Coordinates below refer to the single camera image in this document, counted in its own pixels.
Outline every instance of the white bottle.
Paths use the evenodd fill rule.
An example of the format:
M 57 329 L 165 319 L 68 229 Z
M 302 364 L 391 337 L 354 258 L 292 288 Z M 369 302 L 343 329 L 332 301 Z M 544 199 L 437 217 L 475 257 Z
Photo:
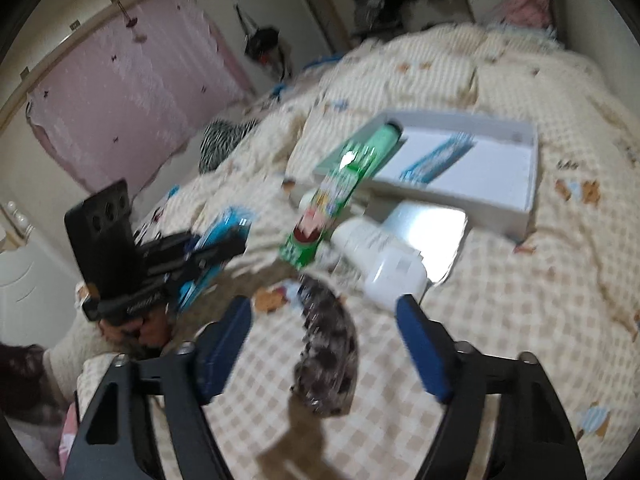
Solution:
M 366 217 L 339 225 L 331 244 L 362 273 L 365 296 L 392 313 L 401 296 L 411 294 L 419 302 L 428 288 L 420 251 Z

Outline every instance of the white box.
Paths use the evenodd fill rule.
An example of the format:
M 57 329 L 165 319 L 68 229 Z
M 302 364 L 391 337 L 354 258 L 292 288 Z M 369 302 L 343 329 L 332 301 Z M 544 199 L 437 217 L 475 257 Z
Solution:
M 351 139 L 364 142 L 389 121 L 403 127 L 401 142 L 360 190 L 456 207 L 466 212 L 472 226 L 524 240 L 538 172 L 538 133 L 532 124 L 466 113 L 386 110 Z M 472 134 L 476 143 L 447 171 L 427 185 L 399 180 L 402 170 L 458 132 Z M 340 148 L 314 175 L 322 179 L 339 154 Z

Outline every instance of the pink curtain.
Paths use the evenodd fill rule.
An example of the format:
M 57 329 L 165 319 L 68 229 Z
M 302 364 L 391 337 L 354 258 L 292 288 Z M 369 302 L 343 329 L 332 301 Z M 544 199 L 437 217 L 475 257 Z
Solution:
M 30 95 L 44 148 L 89 191 L 137 194 L 220 110 L 252 90 L 193 0 L 145 0 L 96 30 Z

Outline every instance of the blue toothpaste tube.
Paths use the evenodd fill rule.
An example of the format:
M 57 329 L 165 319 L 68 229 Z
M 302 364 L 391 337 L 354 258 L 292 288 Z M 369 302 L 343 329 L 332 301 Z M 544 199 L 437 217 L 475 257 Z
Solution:
M 455 134 L 400 174 L 404 182 L 428 184 L 447 171 L 475 145 L 471 134 Z

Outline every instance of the beige gingham fabric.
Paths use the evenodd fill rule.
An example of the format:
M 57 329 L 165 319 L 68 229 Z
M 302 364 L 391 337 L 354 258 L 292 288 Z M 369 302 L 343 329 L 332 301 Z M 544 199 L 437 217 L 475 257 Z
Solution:
M 422 307 L 482 352 L 534 352 L 579 438 L 588 478 L 604 478 L 640 426 L 640 169 L 629 155 L 640 153 L 640 122 L 591 62 L 552 43 L 465 25 L 369 50 L 271 114 L 215 173 L 169 201 L 165 233 L 203 230 L 228 205 L 258 213 L 247 254 L 180 320 L 174 343 L 219 317 L 232 295 L 250 296 L 290 272 L 274 263 L 298 215 L 280 192 L 279 175 L 308 177 L 380 110 L 464 110 L 530 121 L 540 134 L 540 167 L 525 245 L 535 252 L 515 253 L 513 242 L 472 229 L 450 279 L 428 292 Z M 561 161 L 578 166 L 559 169 Z M 566 202 L 559 179 L 596 182 L 599 201 Z M 358 330 L 350 413 L 317 420 L 290 400 L 303 329 L 300 313 L 284 308 L 255 318 L 226 391 L 206 408 L 220 449 L 238 479 L 412 479 L 442 410 L 423 392 L 392 317 L 348 280 L 316 270 L 341 287 Z M 83 410 L 109 362 L 107 356 L 86 364 L 78 381 Z M 482 478 L 490 406 L 470 479 Z M 167 478 L 180 478 L 158 402 L 154 413 Z

